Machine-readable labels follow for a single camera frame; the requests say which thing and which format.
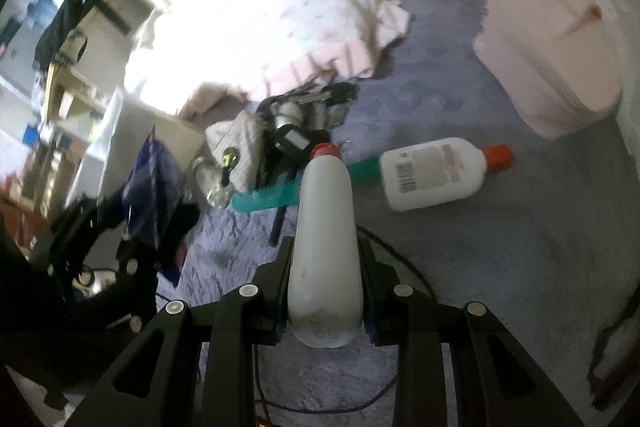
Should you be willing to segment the blue plastic snack bag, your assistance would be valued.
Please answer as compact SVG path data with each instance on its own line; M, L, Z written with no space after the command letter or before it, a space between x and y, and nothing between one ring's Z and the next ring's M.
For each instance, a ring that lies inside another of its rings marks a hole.
M154 132L145 138L122 191L126 234L134 252L176 286L186 260L186 236L201 211L192 202L186 175Z

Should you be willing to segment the floral white quilt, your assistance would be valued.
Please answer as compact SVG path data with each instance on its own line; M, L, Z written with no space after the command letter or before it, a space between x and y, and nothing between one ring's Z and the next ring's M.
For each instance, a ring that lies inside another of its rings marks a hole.
M227 95L262 101L333 77L370 78L407 35L401 0L180 0L150 17L124 88L189 119Z

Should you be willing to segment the white lotion bottle red cap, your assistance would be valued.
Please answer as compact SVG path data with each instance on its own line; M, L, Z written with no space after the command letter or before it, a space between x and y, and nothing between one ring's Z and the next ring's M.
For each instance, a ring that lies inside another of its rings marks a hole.
M478 148L447 138L388 150L380 157L380 171L387 204L403 212L470 197L488 173L508 169L513 161L504 144Z

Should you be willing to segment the checkered cloth pouch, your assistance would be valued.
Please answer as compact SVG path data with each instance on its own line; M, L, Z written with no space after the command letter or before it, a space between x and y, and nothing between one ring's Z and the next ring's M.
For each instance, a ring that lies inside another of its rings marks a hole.
M231 156L230 184L240 193L253 191L264 150L265 123L243 109L233 120L218 121L205 131L213 160L222 168Z

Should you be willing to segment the teal green comb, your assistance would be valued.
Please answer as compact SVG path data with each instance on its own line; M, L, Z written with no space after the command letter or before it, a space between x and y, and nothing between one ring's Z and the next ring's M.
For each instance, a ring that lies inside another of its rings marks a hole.
M381 179L380 160L370 157L347 165L352 187L378 182ZM230 198L231 208L240 213L297 206L302 177L281 185L258 188L253 192L234 193Z

